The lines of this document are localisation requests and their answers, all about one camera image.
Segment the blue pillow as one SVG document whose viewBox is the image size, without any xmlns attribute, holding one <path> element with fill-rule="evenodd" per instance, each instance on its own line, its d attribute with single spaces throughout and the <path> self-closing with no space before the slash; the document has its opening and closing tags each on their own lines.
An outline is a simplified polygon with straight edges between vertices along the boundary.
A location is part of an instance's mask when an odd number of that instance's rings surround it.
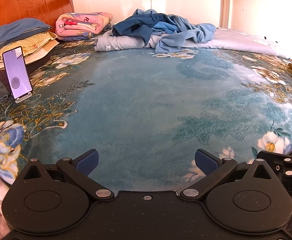
<svg viewBox="0 0 292 240">
<path fill-rule="evenodd" d="M 0 26 L 0 49 L 8 43 L 22 40 L 35 34 L 51 29 L 46 24 L 35 18 L 23 18 L 15 22 Z"/>
</svg>

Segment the light blue floral quilt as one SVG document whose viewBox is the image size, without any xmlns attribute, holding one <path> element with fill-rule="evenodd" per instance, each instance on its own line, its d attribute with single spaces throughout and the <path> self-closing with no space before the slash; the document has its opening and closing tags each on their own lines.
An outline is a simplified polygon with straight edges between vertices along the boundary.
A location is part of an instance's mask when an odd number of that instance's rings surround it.
<svg viewBox="0 0 292 240">
<path fill-rule="evenodd" d="M 141 38 L 112 36 L 111 31 L 107 31 L 96 38 L 94 49 L 95 51 L 102 52 L 140 48 L 154 49 L 160 39 L 160 35 L 151 35 L 148 43 L 145 43 Z M 289 48 L 287 45 L 270 41 L 264 37 L 253 36 L 241 31 L 224 28 L 218 28 L 215 32 L 214 39 L 211 41 L 195 43 L 193 40 L 187 39 L 181 48 L 238 50 L 292 59 L 292 48 Z"/>
</svg>

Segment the yellow striped pillow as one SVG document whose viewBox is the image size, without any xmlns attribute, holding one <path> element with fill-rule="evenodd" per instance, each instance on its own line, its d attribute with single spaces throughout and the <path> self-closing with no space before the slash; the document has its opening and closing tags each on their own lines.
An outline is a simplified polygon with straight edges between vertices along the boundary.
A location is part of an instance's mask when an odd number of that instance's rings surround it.
<svg viewBox="0 0 292 240">
<path fill-rule="evenodd" d="M 3 46 L 3 48 L 0 49 L 0 69 L 4 68 L 4 52 L 16 47 L 21 47 L 25 63 L 31 64 L 48 55 L 48 53 L 58 45 L 56 39 L 57 35 L 55 33 L 46 31 Z"/>
</svg>

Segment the pink folded blanket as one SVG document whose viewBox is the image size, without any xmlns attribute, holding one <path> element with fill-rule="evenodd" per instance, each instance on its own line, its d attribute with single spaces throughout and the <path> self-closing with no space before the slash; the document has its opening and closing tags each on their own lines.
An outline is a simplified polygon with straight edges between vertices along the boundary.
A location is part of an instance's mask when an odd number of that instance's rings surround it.
<svg viewBox="0 0 292 240">
<path fill-rule="evenodd" d="M 111 28 L 113 15 L 108 12 L 71 12 L 59 16 L 55 33 L 59 40 L 87 40 Z"/>
</svg>

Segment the teal floral bed blanket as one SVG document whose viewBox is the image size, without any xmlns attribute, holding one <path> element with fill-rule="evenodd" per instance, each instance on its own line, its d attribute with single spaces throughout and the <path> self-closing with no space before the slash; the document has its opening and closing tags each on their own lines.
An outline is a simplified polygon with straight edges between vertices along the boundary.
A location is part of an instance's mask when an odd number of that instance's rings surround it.
<svg viewBox="0 0 292 240">
<path fill-rule="evenodd" d="M 180 189 L 201 178 L 194 153 L 249 163 L 292 150 L 288 61 L 222 49 L 97 52 L 59 44 L 31 75 L 34 94 L 0 101 L 0 176 L 91 148 L 92 178 L 113 191 Z"/>
</svg>

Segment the dark blue garment pile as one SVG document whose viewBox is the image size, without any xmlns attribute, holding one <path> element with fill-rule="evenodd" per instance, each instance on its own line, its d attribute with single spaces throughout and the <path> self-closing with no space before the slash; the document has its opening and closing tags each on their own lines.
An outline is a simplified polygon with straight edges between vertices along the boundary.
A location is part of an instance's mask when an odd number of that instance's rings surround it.
<svg viewBox="0 0 292 240">
<path fill-rule="evenodd" d="M 190 40 L 196 44 L 207 43 L 215 37 L 217 27 L 210 23 L 191 24 L 178 15 L 166 15 L 152 9 L 137 9 L 128 17 L 112 27 L 113 36 L 141 38 L 147 44 L 152 35 L 160 37 L 156 44 L 157 53 L 179 52 Z"/>
</svg>

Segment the dark grey cushion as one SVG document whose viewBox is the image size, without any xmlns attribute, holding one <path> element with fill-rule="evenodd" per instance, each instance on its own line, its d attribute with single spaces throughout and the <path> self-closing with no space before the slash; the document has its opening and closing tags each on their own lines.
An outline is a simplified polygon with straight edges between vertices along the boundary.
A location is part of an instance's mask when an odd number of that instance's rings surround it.
<svg viewBox="0 0 292 240">
<path fill-rule="evenodd" d="M 51 53 L 48 53 L 45 55 L 45 57 L 26 65 L 26 71 L 28 73 L 28 76 L 30 76 L 31 73 L 33 73 L 35 70 L 37 70 L 39 67 L 46 64 L 51 57 Z M 5 95 L 11 94 L 11 88 L 9 85 L 9 81 L 7 78 L 7 74 L 5 69 L 0 69 L 0 99 L 3 98 Z"/>
</svg>

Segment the smartphone on white stand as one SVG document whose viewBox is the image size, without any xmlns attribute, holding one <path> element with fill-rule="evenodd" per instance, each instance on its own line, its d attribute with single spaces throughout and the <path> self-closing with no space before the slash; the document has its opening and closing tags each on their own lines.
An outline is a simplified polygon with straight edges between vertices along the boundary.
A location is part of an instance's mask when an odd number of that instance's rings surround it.
<svg viewBox="0 0 292 240">
<path fill-rule="evenodd" d="M 32 96 L 32 85 L 21 46 L 3 53 L 3 63 L 12 96 L 16 103 L 20 103 Z"/>
</svg>

